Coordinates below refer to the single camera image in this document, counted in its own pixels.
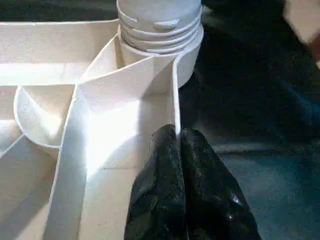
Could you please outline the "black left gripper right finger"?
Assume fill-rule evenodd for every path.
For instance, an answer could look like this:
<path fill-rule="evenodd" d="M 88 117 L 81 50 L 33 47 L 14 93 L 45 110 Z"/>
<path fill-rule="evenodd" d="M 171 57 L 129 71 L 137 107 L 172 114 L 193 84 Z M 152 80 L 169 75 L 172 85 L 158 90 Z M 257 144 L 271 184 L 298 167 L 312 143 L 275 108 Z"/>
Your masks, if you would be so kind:
<path fill-rule="evenodd" d="M 261 238 L 236 178 L 200 131 L 181 131 L 181 162 L 191 240 Z"/>

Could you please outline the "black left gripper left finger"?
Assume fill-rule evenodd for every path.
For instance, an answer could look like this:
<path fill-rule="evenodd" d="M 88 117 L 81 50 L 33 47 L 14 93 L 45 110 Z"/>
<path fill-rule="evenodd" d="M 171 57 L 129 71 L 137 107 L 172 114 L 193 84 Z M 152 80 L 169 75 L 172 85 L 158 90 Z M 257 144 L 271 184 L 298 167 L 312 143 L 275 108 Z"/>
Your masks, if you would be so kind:
<path fill-rule="evenodd" d="M 185 240 L 186 198 L 174 125 L 152 134 L 149 157 L 132 185 L 124 239 Z"/>

